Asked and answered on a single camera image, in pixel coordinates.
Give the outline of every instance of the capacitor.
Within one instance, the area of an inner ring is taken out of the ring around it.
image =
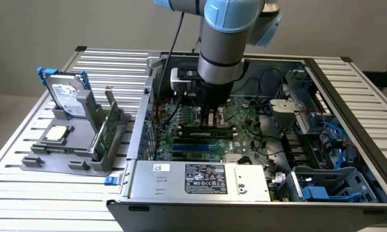
[[[241,103],[240,107],[243,107],[243,109],[248,109],[249,108],[249,104],[248,103]]]

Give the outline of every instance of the blue release tab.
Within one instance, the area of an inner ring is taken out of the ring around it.
[[[57,69],[45,69],[44,70],[44,74],[56,74],[58,72],[58,70]]]
[[[277,14],[276,18],[275,18],[275,22],[273,24],[271,25],[269,29],[267,30],[263,38],[260,38],[260,40],[257,41],[256,43],[256,46],[259,47],[267,47],[268,46],[268,43],[273,37],[273,34],[276,32],[276,29],[277,29],[277,26],[279,26],[279,22],[281,21],[281,13]]]
[[[112,176],[106,176],[104,178],[104,185],[106,186],[113,186],[113,185],[117,185],[117,177],[112,177]]]
[[[172,10],[169,0],[153,0],[153,4]]]
[[[237,33],[249,28],[260,14],[260,0],[208,0],[204,18],[223,33]]]

